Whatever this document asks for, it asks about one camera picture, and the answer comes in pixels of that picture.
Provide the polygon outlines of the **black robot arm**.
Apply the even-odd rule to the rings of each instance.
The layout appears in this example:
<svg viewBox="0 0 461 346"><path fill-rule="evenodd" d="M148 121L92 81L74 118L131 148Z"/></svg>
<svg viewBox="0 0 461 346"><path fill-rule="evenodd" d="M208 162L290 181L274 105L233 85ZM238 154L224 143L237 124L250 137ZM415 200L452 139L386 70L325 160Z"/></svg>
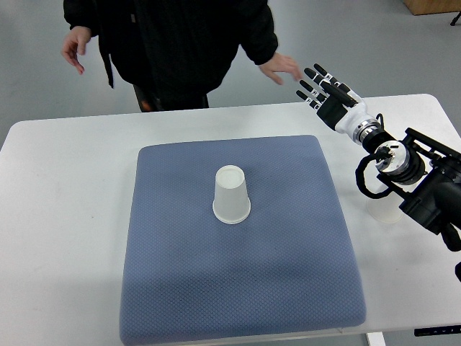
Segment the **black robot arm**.
<svg viewBox="0 0 461 346"><path fill-rule="evenodd" d="M359 191L372 199L395 193L399 208L440 235L448 250L460 250L460 152L407 128L402 140L386 131L381 114L371 116L364 100L323 67L305 68L297 95L337 133L366 152L355 171Z"/></svg>

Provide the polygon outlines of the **person's left hand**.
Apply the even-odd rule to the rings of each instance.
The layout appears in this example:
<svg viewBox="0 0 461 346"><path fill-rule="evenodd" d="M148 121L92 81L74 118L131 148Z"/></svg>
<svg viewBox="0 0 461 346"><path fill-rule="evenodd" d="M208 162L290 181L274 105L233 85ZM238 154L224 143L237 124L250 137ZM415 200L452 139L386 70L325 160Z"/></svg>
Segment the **person's left hand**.
<svg viewBox="0 0 461 346"><path fill-rule="evenodd" d="M266 63L258 65L260 72L271 79L275 84L284 84L280 74L289 74L293 80L302 79L302 73L297 62L286 55L276 52Z"/></svg>

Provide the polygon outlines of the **person's right hand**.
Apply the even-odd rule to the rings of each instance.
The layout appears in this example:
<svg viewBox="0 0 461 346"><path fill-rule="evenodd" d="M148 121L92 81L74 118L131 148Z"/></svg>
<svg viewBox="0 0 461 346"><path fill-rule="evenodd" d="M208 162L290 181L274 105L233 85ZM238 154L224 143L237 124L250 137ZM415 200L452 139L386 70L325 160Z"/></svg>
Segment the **person's right hand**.
<svg viewBox="0 0 461 346"><path fill-rule="evenodd" d="M86 45L90 40L91 30L82 26L75 26L63 40L61 55L76 69L79 75L82 75L85 71L85 68L79 62L79 56L86 54Z"/></svg>

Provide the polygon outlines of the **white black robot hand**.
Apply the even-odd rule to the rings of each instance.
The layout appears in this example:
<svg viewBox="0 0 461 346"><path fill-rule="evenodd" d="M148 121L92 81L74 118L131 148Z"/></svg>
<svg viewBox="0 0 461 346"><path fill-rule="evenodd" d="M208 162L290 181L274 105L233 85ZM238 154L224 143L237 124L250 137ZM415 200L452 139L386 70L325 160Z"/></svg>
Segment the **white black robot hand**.
<svg viewBox="0 0 461 346"><path fill-rule="evenodd" d="M308 82L300 80L303 90L296 95L316 110L317 116L332 130L355 131L360 124L371 120L367 106L356 94L349 95L350 88L315 63L314 69L305 68L304 73L326 93L320 92Z"/></svg>

